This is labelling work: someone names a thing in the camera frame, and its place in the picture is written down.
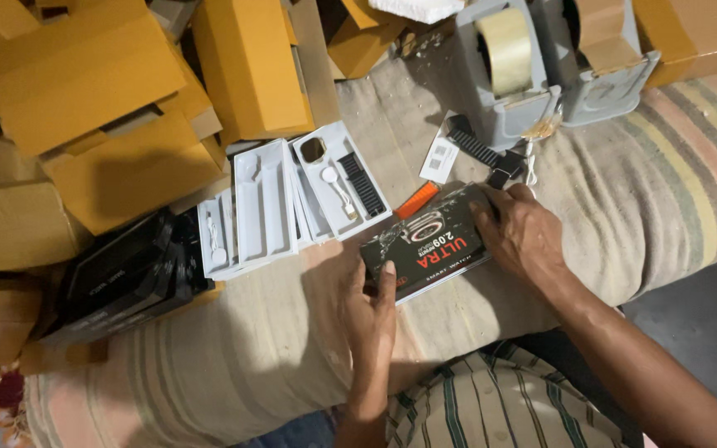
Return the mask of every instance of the beige fabric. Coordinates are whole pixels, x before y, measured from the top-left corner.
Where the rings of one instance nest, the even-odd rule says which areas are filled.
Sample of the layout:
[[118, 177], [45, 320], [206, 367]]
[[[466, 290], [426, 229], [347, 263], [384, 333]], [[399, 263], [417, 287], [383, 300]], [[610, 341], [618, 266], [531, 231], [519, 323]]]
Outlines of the beige fabric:
[[[342, 115], [392, 207], [448, 109], [447, 49], [338, 85]], [[564, 223], [569, 266], [620, 304], [717, 261], [717, 77], [644, 94], [636, 112], [535, 148], [539, 199]], [[488, 170], [460, 154], [451, 178]], [[349, 354], [334, 313], [363, 237], [305, 249], [227, 283], [221, 300], [111, 342], [89, 372], [29, 379], [39, 446], [222, 446], [343, 402]], [[555, 325], [493, 262], [398, 307], [393, 383], [501, 337]]]

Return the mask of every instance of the hand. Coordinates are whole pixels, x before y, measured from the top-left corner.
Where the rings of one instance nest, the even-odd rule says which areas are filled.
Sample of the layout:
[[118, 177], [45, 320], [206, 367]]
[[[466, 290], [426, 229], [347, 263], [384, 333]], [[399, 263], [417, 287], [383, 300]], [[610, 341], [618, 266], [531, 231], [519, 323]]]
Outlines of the hand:
[[359, 258], [346, 297], [339, 302], [339, 315], [351, 347], [355, 376], [388, 377], [397, 331], [394, 311], [397, 272], [394, 263], [387, 261], [381, 270], [378, 296], [370, 297], [363, 292], [365, 270], [364, 261]]
[[568, 272], [563, 259], [563, 225], [545, 209], [523, 183], [507, 191], [482, 185], [488, 199], [500, 211], [495, 221], [489, 204], [470, 204], [483, 244], [504, 270], [537, 289], [544, 282]]

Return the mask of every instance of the striped shirt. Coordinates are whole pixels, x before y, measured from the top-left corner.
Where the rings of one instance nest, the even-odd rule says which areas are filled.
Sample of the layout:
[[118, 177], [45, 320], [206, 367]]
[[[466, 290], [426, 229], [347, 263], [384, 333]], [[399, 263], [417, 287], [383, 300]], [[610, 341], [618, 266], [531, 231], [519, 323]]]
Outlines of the striped shirt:
[[390, 399], [389, 447], [624, 448], [622, 432], [556, 371], [501, 344]]

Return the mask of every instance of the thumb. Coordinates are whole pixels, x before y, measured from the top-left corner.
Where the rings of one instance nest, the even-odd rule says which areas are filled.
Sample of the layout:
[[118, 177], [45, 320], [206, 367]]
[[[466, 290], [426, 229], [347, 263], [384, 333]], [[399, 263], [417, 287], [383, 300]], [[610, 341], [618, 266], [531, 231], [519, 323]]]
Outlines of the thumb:
[[388, 260], [381, 269], [381, 284], [378, 285], [378, 308], [394, 308], [394, 295], [398, 287], [398, 271], [394, 261]]
[[491, 207], [488, 204], [483, 205], [473, 201], [469, 204], [469, 209], [472, 211], [475, 226], [477, 226], [486, 248], [498, 246], [500, 244], [500, 229], [491, 218]]

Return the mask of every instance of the white foam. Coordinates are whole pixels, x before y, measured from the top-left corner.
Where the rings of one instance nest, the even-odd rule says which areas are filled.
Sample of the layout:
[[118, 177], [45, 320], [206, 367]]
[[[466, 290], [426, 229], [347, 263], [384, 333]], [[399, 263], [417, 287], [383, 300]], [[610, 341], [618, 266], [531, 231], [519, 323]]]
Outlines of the white foam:
[[463, 10], [462, 0], [370, 0], [370, 6], [417, 22], [433, 24]]

